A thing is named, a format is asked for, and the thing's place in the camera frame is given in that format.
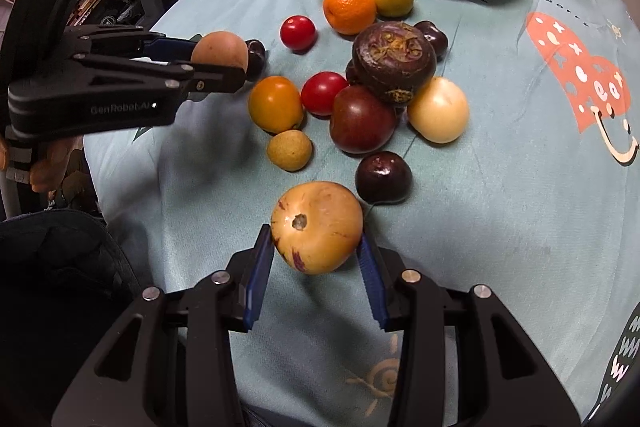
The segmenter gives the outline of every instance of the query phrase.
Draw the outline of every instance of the red fruit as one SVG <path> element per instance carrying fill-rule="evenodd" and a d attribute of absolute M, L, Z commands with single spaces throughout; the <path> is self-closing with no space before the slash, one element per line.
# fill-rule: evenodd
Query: red fruit
<path fill-rule="evenodd" d="M 364 154 L 389 141 L 396 121 L 393 107 L 380 102 L 367 87 L 349 86 L 335 97 L 329 134 L 344 152 Z"/>
<path fill-rule="evenodd" d="M 341 74 L 333 71 L 316 73 L 302 87 L 302 105 L 316 116 L 329 116 L 334 107 L 335 95 L 348 86 L 349 83 Z"/>
<path fill-rule="evenodd" d="M 309 49 L 316 42 L 317 36 L 316 26 L 303 15 L 289 17 L 280 27 L 280 40 L 287 48 L 296 52 Z"/>

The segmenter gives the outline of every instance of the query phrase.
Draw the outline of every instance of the dark red tomato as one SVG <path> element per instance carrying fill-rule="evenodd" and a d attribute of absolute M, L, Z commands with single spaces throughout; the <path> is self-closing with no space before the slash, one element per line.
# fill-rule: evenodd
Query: dark red tomato
<path fill-rule="evenodd" d="M 316 27 L 311 19 L 303 15 L 294 15 L 282 23 L 280 40 L 295 52 L 307 50 L 316 42 Z"/>
<path fill-rule="evenodd" d="M 334 107 L 335 95 L 345 87 L 349 87 L 349 83 L 341 74 L 333 71 L 317 73 L 302 87 L 302 105 L 316 116 L 329 116 Z"/>

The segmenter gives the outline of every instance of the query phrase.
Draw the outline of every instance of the light blue tablecloth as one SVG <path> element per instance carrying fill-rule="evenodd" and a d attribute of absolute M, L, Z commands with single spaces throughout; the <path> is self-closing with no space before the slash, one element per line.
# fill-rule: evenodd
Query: light blue tablecloth
<path fill-rule="evenodd" d="M 180 0 L 155 29 L 187 39 L 222 29 L 260 39 L 269 51 L 265 75 L 302 87 L 318 71 L 344 71 L 350 58 L 351 43 L 329 28 L 321 4 Z M 278 38 L 294 14 L 309 16 L 319 31 L 303 56 Z M 589 107 L 603 108 L 610 141 L 628 150 L 623 119 L 631 135 L 640 132 L 640 104 L 630 98 L 640 93 L 640 33 L 620 0 L 415 0 L 407 20 L 424 19 L 449 36 L 438 73 L 466 92 L 470 123 L 443 148 L 402 124 L 386 148 L 406 158 L 414 191 L 405 204 L 374 208 L 369 220 L 380 243 L 440 285 L 490 285 L 585 415 L 640 297 L 640 161 L 616 161 Z M 536 24 L 558 39 L 575 35 L 587 81 L 556 79 L 543 58 L 550 42 L 533 37 Z M 594 70 L 590 55 L 605 57 L 610 69 Z M 85 138 L 111 232 L 138 273 L 167 291 L 193 285 L 250 247 L 289 187 L 331 180 L 354 189 L 358 160 L 334 147 L 324 120 L 308 118 L 315 145 L 308 168 L 288 174 L 270 164 L 270 137 L 247 113 L 250 89 L 186 102 L 174 125 L 135 140 L 136 130 Z M 306 277 L 276 258 L 271 274 L 255 330 L 232 335 L 242 398 L 316 426 L 386 425 L 401 339 L 378 330 L 356 263 Z M 448 365 L 453 423 L 454 360 Z"/>

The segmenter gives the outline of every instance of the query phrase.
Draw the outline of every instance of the blue gripper pad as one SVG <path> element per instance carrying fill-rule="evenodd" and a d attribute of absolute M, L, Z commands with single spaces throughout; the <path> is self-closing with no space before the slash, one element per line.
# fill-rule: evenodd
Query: blue gripper pad
<path fill-rule="evenodd" d="M 254 322 L 260 317 L 264 293 L 267 290 L 269 273 L 273 262 L 274 246 L 271 240 L 271 227 L 263 225 L 254 246 L 254 269 L 249 276 L 246 286 L 246 306 L 242 318 L 247 330 L 254 327 Z"/>
<path fill-rule="evenodd" d="M 196 44 L 197 42 L 184 39 L 160 37 L 145 44 L 144 55 L 157 62 L 189 61 Z"/>
<path fill-rule="evenodd" d="M 378 263 L 369 240 L 364 234 L 358 244 L 356 254 L 360 264 L 360 271 L 362 272 L 362 279 L 364 280 L 364 287 L 369 297 L 371 313 L 373 318 L 378 321 L 380 328 L 384 330 L 389 320 L 389 314 L 386 310 L 385 285 L 382 282 L 382 277 L 380 277 Z"/>

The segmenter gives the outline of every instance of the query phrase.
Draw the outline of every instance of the orange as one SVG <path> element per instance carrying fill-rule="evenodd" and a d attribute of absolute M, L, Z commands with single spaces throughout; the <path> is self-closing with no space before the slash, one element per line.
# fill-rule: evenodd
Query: orange
<path fill-rule="evenodd" d="M 374 0 L 324 0 L 327 22 L 342 35 L 356 35 L 376 21 Z"/>
<path fill-rule="evenodd" d="M 267 132 L 296 129 L 305 116 L 296 85 L 284 76 L 268 76 L 249 95 L 249 116 Z"/>

